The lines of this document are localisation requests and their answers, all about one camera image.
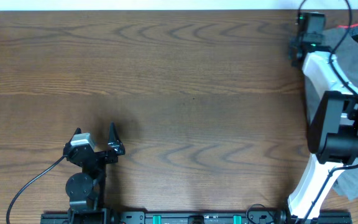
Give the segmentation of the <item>grey shorts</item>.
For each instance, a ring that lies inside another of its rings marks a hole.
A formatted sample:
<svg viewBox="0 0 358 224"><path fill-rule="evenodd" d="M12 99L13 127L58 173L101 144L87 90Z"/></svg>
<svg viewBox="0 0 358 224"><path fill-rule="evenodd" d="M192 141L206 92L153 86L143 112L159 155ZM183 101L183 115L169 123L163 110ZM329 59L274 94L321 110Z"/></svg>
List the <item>grey shorts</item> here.
<svg viewBox="0 0 358 224"><path fill-rule="evenodd" d="M358 88L358 44L347 36L336 50L339 66L348 79ZM312 122L319 105L319 95L312 82L305 77L306 107L308 123ZM336 180L333 189L338 195L346 196L349 200L358 197L358 168L344 171Z"/></svg>

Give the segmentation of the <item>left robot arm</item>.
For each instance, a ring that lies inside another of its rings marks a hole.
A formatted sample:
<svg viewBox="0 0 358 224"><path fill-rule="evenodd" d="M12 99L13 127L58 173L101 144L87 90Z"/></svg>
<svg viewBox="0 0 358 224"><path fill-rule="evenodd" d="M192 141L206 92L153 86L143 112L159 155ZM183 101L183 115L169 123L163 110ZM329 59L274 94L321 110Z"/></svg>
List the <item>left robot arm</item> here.
<svg viewBox="0 0 358 224"><path fill-rule="evenodd" d="M81 168L65 186L70 199L69 223L119 223L118 214L104 206L106 166L125 154L114 123L109 127L108 150L96 152L95 145L90 133L77 128L63 148L65 159Z"/></svg>

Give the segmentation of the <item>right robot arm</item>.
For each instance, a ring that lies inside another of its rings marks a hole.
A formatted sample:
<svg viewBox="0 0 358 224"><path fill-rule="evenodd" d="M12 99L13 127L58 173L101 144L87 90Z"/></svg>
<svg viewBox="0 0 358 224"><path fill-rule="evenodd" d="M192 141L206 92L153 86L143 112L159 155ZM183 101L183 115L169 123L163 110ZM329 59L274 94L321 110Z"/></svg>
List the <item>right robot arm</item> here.
<svg viewBox="0 0 358 224"><path fill-rule="evenodd" d="M287 210L275 223L351 223L349 212L323 212L324 199L336 179L358 168L358 88L337 62L336 49L323 43L324 14L298 12L298 32L290 57L319 96L308 126L310 158Z"/></svg>

